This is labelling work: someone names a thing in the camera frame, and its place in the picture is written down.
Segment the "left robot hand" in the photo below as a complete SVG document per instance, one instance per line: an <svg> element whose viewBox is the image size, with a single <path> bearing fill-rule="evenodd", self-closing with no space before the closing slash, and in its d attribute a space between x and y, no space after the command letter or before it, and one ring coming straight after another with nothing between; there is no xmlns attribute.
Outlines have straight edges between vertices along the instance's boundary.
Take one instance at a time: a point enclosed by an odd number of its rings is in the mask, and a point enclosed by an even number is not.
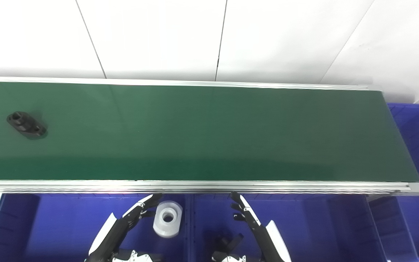
<svg viewBox="0 0 419 262"><path fill-rule="evenodd" d="M163 262L164 257L160 254L120 248L128 232L141 219L156 214L150 209L157 207L161 198L161 193L150 194L136 202L120 218L111 213L95 237L85 262Z"/></svg>

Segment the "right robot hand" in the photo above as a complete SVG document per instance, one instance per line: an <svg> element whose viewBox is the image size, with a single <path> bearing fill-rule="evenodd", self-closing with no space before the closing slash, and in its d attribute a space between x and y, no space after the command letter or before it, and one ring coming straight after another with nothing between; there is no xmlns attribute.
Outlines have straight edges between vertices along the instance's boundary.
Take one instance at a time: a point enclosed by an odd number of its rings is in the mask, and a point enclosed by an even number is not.
<svg viewBox="0 0 419 262"><path fill-rule="evenodd" d="M243 235L238 234L232 240L221 239L219 249L212 253L213 262L291 262L289 250L286 247L277 225L271 220L266 226L261 224L248 201L238 192L231 192L233 200L231 208L237 213L233 214L235 221L245 222L261 250L259 259L247 255L237 255L233 250L243 240Z"/></svg>

